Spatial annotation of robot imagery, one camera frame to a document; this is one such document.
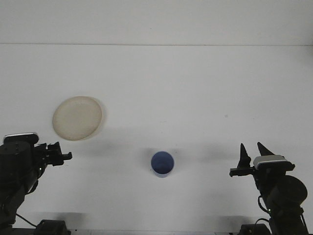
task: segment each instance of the blue cup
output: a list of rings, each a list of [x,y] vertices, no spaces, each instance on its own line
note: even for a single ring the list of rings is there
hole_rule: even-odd
[[[151,167],[158,177],[164,178],[172,171],[174,159],[172,155],[167,152],[157,152],[151,159]]]

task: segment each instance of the white wall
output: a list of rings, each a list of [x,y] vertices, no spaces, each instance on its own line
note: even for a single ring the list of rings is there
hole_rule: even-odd
[[[172,9],[196,8],[202,12],[210,9],[209,4],[219,5],[217,1],[180,2],[166,4],[172,4]],[[234,232],[242,223],[265,216],[257,206],[253,178],[228,175],[238,163],[240,143],[255,157],[259,155],[256,142],[261,141],[296,164],[291,174],[308,188],[303,207],[312,231],[313,47],[25,44],[309,45],[312,8],[308,6],[312,1],[297,5],[276,1],[270,7],[269,2],[254,5],[237,1],[247,15],[241,14],[242,21],[236,23],[238,37],[234,37],[235,29],[227,31],[228,24],[222,24],[223,32],[229,33],[225,41],[223,37],[210,38],[203,21],[197,29],[208,36],[203,41],[197,41],[202,37],[194,37],[195,29],[185,23],[182,32],[189,30],[185,34],[190,38],[169,35],[171,26],[167,28],[165,21],[155,31],[156,37],[140,40],[132,28],[136,18],[127,13],[131,3],[143,2],[106,3],[112,9],[119,7],[118,19],[123,16],[130,25],[123,28],[116,23],[112,34],[93,28],[107,38],[112,35],[111,41],[102,36],[97,40],[95,34],[89,34],[87,25],[97,22],[94,17],[114,19],[110,14],[99,16],[86,11],[99,11],[96,2],[68,2],[63,11],[47,1],[30,1],[27,5],[1,2],[4,23],[0,41],[9,44],[0,45],[0,135],[37,131],[40,142],[60,141],[64,152],[73,152],[73,159],[64,166],[46,170],[38,189],[26,197],[20,214],[34,223],[42,218],[65,219],[74,229]],[[151,14],[166,12],[162,4],[146,4]],[[249,19],[255,16],[255,7],[260,12],[275,7],[289,9],[295,15],[279,11],[272,20],[265,18],[269,20],[266,28],[261,17],[256,18],[255,30],[265,35],[262,41],[253,36],[251,27],[243,25],[252,25]],[[85,23],[78,21],[78,8],[89,16],[82,21]],[[227,4],[221,4],[221,15],[226,10]],[[177,13],[177,22],[184,22],[182,12]],[[229,14],[232,19],[240,18]],[[54,31],[49,23],[52,21],[41,15],[57,16]],[[204,21],[209,17],[192,15]],[[294,22],[299,33],[280,27],[285,18]],[[209,18],[209,22],[216,27],[216,21]],[[227,22],[235,25],[230,19]],[[67,24],[73,29],[70,33]],[[271,25],[282,31],[273,29],[276,34],[271,34]],[[125,37],[119,37],[126,29]],[[55,134],[51,121],[57,106],[76,95],[99,99],[106,121],[93,138],[71,142]],[[174,171],[165,179],[156,177],[149,168],[152,155],[159,150],[169,151],[176,160]],[[25,224],[18,220],[17,226]]]
[[[312,0],[0,0],[0,42],[312,45],[312,9]]]

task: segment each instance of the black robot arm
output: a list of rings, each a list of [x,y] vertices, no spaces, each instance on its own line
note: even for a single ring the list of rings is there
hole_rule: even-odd
[[[63,165],[72,154],[62,154],[58,142],[35,146],[36,133],[4,137],[0,146],[0,234],[11,234],[18,207],[32,193],[48,165]]]
[[[260,207],[269,214],[269,226],[273,235],[307,235],[309,234],[303,217],[301,203],[307,198],[308,192],[304,184],[293,176],[286,175],[292,171],[294,164],[281,155],[275,155],[261,143],[258,143],[261,156],[256,157],[253,166],[251,158],[241,144],[240,161],[237,168],[230,169],[230,176],[244,176],[251,174],[254,177],[260,198],[265,208]],[[261,234],[265,226],[242,225],[240,235],[248,234],[252,228],[254,235]]]

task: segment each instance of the beige plate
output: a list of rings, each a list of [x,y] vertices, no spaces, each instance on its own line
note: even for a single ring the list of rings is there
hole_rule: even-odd
[[[64,101],[54,112],[53,128],[70,141],[90,136],[100,125],[101,106],[91,97],[77,96]]]

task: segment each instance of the cable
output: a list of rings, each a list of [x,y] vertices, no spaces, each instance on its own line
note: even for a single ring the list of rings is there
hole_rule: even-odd
[[[259,197],[258,197],[258,204],[259,204],[259,207],[260,207],[261,210],[263,210],[265,213],[269,214],[269,211],[266,210],[266,209],[262,206],[262,204],[261,204],[261,201],[260,201],[260,198],[261,198],[261,197],[262,197],[262,196],[259,196]]]
[[[263,220],[263,221],[265,221],[265,222],[268,222],[268,223],[269,223],[269,220],[268,220],[268,219],[264,219],[264,218],[260,218],[260,219],[258,219],[258,220],[254,223],[254,225],[253,225],[252,235],[254,235],[255,226],[256,226],[256,224],[257,224],[260,220]]]
[[[19,215],[16,213],[16,216],[18,216],[19,218],[21,218],[22,220],[24,220],[26,223],[30,224],[33,227],[37,227],[36,225],[34,225],[33,223],[29,222],[27,219],[25,219],[23,216]]]
[[[307,233],[309,234],[309,230],[308,230],[308,227],[307,227],[307,224],[306,224],[306,222],[305,222],[305,219],[304,219],[303,214],[301,214],[301,218],[302,218],[302,221],[303,221],[304,227],[305,227],[305,229],[306,229]]]

